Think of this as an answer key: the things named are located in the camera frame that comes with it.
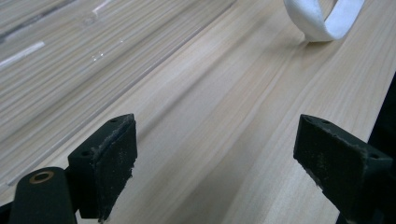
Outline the white band loop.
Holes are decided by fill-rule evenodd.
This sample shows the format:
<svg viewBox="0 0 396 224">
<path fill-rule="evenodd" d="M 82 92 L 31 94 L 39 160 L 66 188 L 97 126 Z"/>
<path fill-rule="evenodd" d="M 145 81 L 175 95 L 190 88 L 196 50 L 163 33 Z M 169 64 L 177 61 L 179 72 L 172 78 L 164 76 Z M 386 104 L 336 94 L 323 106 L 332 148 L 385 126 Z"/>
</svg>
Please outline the white band loop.
<svg viewBox="0 0 396 224">
<path fill-rule="evenodd" d="M 318 0 L 283 0 L 292 22 L 309 42 L 328 42 L 343 38 L 353 26 L 365 0 L 336 0 L 324 18 Z"/>
</svg>

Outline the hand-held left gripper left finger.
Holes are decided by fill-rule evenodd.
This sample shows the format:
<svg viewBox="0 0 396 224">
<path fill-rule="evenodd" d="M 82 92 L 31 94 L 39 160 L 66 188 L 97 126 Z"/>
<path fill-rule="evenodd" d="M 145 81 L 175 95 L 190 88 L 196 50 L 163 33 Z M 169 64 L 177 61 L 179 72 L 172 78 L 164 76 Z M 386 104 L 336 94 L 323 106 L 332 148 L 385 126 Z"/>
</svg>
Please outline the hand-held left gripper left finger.
<svg viewBox="0 0 396 224">
<path fill-rule="evenodd" d="M 69 154 L 67 173 L 81 217 L 109 218 L 132 177 L 137 158 L 135 125 L 132 114 L 110 119 Z"/>
</svg>

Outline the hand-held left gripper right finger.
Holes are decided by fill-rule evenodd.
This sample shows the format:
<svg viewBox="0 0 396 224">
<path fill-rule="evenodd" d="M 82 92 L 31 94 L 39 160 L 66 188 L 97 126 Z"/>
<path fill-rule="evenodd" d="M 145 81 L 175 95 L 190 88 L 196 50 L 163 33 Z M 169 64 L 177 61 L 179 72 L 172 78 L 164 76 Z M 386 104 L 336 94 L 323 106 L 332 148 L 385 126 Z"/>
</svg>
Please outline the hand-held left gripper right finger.
<svg viewBox="0 0 396 224">
<path fill-rule="evenodd" d="M 337 125 L 301 115 L 293 158 L 340 212 L 339 223 L 394 221 L 394 159 Z"/>
</svg>

